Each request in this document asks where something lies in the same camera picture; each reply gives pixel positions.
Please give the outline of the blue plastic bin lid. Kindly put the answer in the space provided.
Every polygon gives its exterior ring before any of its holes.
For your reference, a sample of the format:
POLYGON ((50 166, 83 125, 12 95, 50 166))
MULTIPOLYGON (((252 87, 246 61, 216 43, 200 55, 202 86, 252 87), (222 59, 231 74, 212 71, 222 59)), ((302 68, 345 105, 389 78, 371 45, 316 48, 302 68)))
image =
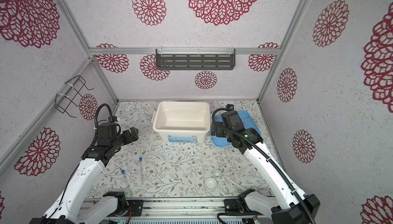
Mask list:
MULTIPOLYGON (((252 117, 249 115, 247 111, 238 110, 237 113, 241 121, 243 122, 245 129, 253 128, 258 132, 259 135, 261 135, 261 131, 259 130, 256 123, 254 122, 254 120, 252 119, 252 117)), ((218 137, 216 136, 216 134, 217 133, 215 131, 210 130, 211 139, 215 146, 217 147, 231 146, 231 143, 228 142, 225 137, 224 138, 218 137)))

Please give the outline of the white plastic storage bin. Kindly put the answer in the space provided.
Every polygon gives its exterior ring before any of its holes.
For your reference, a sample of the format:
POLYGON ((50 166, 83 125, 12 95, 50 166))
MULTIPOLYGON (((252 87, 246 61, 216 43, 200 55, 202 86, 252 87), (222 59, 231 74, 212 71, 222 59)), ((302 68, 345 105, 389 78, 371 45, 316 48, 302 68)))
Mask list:
POLYGON ((210 106, 207 102, 162 101, 151 123, 164 142, 203 143, 210 131, 210 106))

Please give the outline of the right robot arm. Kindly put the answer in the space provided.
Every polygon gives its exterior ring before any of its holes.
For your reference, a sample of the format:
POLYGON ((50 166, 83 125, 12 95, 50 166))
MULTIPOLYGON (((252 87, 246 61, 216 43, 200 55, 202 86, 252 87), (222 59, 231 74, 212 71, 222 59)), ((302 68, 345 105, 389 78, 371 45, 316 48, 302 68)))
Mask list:
POLYGON ((262 136, 254 128, 245 128, 234 106, 218 108, 211 116, 211 134, 225 138, 244 155, 259 171, 269 185, 273 196, 265 196, 254 189, 247 189, 234 200, 222 216, 262 215, 275 224, 314 224, 320 201, 314 194, 306 194, 287 175, 271 155, 262 136))

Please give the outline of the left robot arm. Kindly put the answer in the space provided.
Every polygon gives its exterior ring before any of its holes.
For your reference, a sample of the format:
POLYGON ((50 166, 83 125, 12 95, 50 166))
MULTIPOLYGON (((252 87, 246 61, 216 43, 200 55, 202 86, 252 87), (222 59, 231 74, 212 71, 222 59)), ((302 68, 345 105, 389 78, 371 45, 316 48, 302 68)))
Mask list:
POLYGON ((98 106, 94 126, 93 141, 82 155, 63 192, 42 217, 33 218, 30 223, 99 224, 109 215, 123 216, 130 210, 123 191, 110 191, 87 212, 80 214, 87 193, 111 158, 123 146, 139 140, 138 129, 131 127, 123 131, 106 103, 98 106))

